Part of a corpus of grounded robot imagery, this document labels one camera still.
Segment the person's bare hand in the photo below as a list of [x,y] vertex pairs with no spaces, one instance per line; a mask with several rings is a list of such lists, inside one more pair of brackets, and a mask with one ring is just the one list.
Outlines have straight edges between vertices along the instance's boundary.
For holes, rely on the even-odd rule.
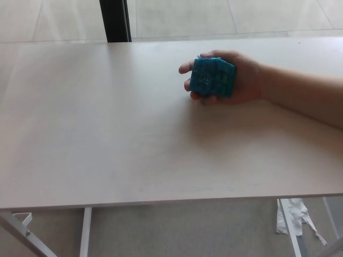
[[212,50],[200,55],[204,58],[220,57],[236,66],[236,79],[234,91],[231,97],[223,98],[215,95],[201,96],[190,90],[190,79],[184,82],[184,89],[190,93],[193,100],[200,100],[205,105],[216,104],[242,104],[261,98],[260,73],[262,66],[250,57],[237,51]]

